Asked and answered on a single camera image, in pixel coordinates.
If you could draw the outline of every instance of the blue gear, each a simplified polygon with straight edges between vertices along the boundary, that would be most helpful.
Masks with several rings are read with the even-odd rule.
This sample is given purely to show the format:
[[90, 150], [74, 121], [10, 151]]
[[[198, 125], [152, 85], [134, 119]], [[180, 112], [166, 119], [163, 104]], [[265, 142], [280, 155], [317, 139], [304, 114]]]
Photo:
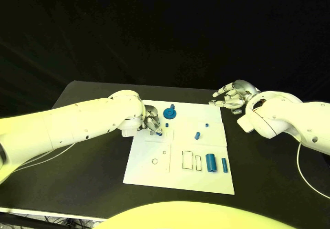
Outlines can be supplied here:
[[170, 108], [165, 109], [163, 116], [166, 119], [173, 119], [177, 116], [175, 105], [172, 105]]

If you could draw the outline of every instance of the blue object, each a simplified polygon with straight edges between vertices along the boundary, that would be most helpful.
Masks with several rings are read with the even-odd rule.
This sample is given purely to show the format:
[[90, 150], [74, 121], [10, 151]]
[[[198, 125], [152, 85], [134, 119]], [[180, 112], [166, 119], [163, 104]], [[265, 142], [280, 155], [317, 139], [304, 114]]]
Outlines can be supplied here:
[[170, 105], [170, 108], [165, 109], [163, 116], [166, 119], [173, 119], [177, 116], [173, 104]]
[[206, 154], [206, 165], [211, 173], [216, 172], [215, 154]]
[[195, 139], [196, 140], [199, 139], [199, 136], [201, 136], [201, 133], [198, 132], [196, 135], [195, 135]]
[[228, 173], [225, 158], [222, 158], [222, 168], [224, 168], [224, 172]]

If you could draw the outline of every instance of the black backdrop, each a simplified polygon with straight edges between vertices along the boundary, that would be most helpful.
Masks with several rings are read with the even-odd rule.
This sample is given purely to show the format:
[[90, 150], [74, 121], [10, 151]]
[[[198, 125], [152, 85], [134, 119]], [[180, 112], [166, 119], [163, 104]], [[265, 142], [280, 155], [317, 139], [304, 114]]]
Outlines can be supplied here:
[[0, 116], [74, 80], [260, 90], [330, 102], [329, 0], [2, 1]]

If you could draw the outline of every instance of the robotic hand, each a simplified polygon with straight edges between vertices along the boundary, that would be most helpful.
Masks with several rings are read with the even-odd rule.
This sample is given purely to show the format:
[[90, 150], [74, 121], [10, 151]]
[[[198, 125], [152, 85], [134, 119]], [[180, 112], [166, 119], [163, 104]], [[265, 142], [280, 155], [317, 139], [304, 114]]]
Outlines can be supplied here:
[[157, 109], [143, 104], [134, 91], [0, 119], [0, 183], [41, 154], [116, 129], [128, 137], [146, 128], [163, 132]]
[[209, 104], [229, 108], [234, 114], [242, 113], [239, 108], [247, 104], [245, 115], [238, 119], [245, 132], [257, 130], [265, 138], [286, 132], [306, 147], [330, 155], [329, 103], [303, 103], [288, 93], [261, 92], [244, 80], [221, 88], [213, 97], [222, 93], [226, 93], [225, 100], [212, 100]]

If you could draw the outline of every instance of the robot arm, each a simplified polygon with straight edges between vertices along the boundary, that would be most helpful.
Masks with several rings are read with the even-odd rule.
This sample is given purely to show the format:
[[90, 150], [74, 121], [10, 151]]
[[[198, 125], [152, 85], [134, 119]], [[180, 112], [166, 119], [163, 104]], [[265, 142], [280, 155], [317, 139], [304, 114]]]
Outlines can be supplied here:
[[267, 138], [286, 132], [306, 147], [330, 155], [330, 104], [303, 103], [294, 95], [284, 92], [261, 92], [255, 89], [251, 93], [254, 88], [251, 84], [238, 81], [241, 88], [237, 87], [239, 89], [237, 90], [234, 86], [232, 90], [237, 90], [241, 95], [242, 106], [247, 104], [245, 115], [238, 119], [244, 131], [250, 133], [257, 130]]
[[116, 129], [124, 137], [150, 128], [162, 134], [157, 110], [134, 91], [58, 109], [0, 119], [0, 183], [33, 157]]

